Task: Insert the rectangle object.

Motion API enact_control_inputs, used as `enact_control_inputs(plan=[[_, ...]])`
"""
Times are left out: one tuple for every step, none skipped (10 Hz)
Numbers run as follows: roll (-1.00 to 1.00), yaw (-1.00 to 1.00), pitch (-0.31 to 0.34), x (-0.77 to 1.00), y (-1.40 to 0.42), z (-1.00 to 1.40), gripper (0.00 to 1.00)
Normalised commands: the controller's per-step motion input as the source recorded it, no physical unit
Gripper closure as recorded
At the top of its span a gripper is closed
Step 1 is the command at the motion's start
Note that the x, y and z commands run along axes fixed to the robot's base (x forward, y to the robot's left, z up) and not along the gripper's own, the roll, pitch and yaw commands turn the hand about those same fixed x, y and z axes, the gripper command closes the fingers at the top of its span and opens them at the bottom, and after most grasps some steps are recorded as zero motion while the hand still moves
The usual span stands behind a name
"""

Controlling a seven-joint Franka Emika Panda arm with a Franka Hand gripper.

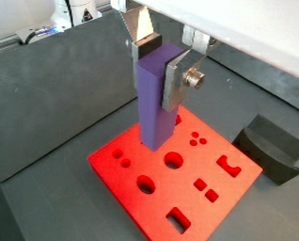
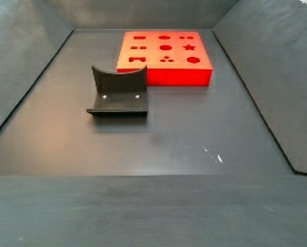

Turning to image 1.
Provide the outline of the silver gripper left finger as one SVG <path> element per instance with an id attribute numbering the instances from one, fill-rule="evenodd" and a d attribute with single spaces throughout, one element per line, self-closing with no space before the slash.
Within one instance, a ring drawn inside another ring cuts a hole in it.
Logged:
<path id="1" fill-rule="evenodd" d="M 150 11 L 146 6 L 136 7 L 122 13 L 132 42 L 134 63 L 162 46 L 162 35 L 154 30 Z"/>

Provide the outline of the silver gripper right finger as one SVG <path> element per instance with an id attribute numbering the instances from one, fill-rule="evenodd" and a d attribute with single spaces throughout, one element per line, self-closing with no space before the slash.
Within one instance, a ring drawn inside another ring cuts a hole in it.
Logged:
<path id="1" fill-rule="evenodd" d="M 188 49 L 178 54 L 166 66 L 162 107 L 168 112 L 180 105 L 188 89 L 203 85 L 202 61 L 220 45 L 216 39 L 188 25 L 183 27 L 182 42 Z"/>

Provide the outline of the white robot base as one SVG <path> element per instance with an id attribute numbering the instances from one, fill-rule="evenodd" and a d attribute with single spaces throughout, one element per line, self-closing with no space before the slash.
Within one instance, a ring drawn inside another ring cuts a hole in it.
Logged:
<path id="1" fill-rule="evenodd" d="M 54 0 L 54 14 L 50 21 L 16 31 L 20 43 L 31 42 L 64 32 L 102 16 L 96 9 L 96 0 Z"/>

